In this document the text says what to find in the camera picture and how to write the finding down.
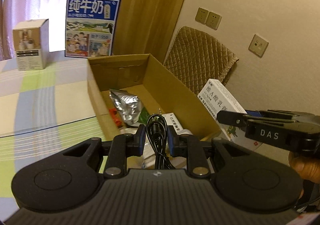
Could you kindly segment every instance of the cartoon illustration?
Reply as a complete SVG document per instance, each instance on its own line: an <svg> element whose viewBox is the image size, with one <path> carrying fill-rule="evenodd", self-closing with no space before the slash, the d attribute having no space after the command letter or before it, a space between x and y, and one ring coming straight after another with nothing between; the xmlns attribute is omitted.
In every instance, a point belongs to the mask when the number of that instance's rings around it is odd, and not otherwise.
<svg viewBox="0 0 320 225"><path fill-rule="evenodd" d="M76 42L77 42L77 41L78 41L78 39L79 39L79 35L75 34L75 35L73 36L73 39L75 39L75 40L76 40Z"/></svg>
<svg viewBox="0 0 320 225"><path fill-rule="evenodd" d="M99 51L99 53L101 54L101 55L109 55L108 53L109 53L109 47L110 47L110 45L109 44L107 44L107 43L102 43L102 46L98 49L98 51Z"/></svg>
<svg viewBox="0 0 320 225"><path fill-rule="evenodd" d="M88 50L88 48L87 48L87 38L86 37L84 37L84 33L83 32L81 32L81 33L79 33L79 49L81 50L81 51L87 51Z"/></svg>
<svg viewBox="0 0 320 225"><path fill-rule="evenodd" d="M76 52L76 40L74 38L69 40L68 51L71 53Z"/></svg>
<svg viewBox="0 0 320 225"><path fill-rule="evenodd" d="M228 136L231 138L231 134L234 136L234 137L237 137L237 134L236 134L236 127L234 126L229 126L229 128L227 129L227 133L228 133Z"/></svg>
<svg viewBox="0 0 320 225"><path fill-rule="evenodd" d="M82 32L102 32L102 33L111 33L113 32L114 23L99 22L90 23L87 21L75 21L67 22L66 28L67 31L82 31Z"/></svg>
<svg viewBox="0 0 320 225"><path fill-rule="evenodd" d="M100 47L101 43L92 42L90 44L90 51L89 51L89 57L98 57L100 56Z"/></svg>

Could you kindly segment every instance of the circular pad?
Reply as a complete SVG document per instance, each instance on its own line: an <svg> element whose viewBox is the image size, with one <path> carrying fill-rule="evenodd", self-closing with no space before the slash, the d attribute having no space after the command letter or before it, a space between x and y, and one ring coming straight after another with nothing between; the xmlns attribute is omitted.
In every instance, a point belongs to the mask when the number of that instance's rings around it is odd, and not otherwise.
<svg viewBox="0 0 320 225"><path fill-rule="evenodd" d="M302 189L302 180L293 169L257 155L230 158L216 173L214 183L224 200L256 213L292 208Z"/></svg>
<svg viewBox="0 0 320 225"><path fill-rule="evenodd" d="M67 186L72 180L69 172L60 169L45 170L35 177L35 184L44 190L58 190Z"/></svg>
<svg viewBox="0 0 320 225"><path fill-rule="evenodd" d="M266 169L249 170L243 175L243 181L251 188L269 190L276 187L280 177L275 172Z"/></svg>
<svg viewBox="0 0 320 225"><path fill-rule="evenodd" d="M92 197L97 173L80 157L48 157L22 168L12 179L19 205L37 212L71 209Z"/></svg>

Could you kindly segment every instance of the human hand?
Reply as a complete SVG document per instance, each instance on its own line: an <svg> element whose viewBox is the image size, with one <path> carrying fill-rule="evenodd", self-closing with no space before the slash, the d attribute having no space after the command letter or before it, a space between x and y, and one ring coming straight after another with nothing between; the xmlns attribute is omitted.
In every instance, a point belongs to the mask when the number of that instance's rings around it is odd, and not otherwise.
<svg viewBox="0 0 320 225"><path fill-rule="evenodd" d="M320 183L320 159L298 156L289 153L290 166L300 175L302 179Z"/></svg>

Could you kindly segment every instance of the quilted chair cover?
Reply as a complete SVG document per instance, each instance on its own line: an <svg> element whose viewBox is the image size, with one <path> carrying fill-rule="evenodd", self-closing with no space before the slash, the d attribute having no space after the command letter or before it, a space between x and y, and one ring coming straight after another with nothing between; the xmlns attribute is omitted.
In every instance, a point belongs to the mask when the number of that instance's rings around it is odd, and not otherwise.
<svg viewBox="0 0 320 225"><path fill-rule="evenodd" d="M198 94L207 80L223 85L230 78L237 56L209 34L183 26L179 29L164 66Z"/></svg>

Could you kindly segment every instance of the red object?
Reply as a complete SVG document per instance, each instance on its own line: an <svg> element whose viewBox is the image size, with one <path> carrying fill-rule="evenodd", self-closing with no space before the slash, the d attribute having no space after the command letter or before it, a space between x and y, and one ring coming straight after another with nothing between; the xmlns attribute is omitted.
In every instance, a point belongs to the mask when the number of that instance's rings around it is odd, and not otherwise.
<svg viewBox="0 0 320 225"><path fill-rule="evenodd" d="M112 117L113 122L116 124L117 128L122 127L122 121L117 117L117 110L116 108L109 109L109 113Z"/></svg>

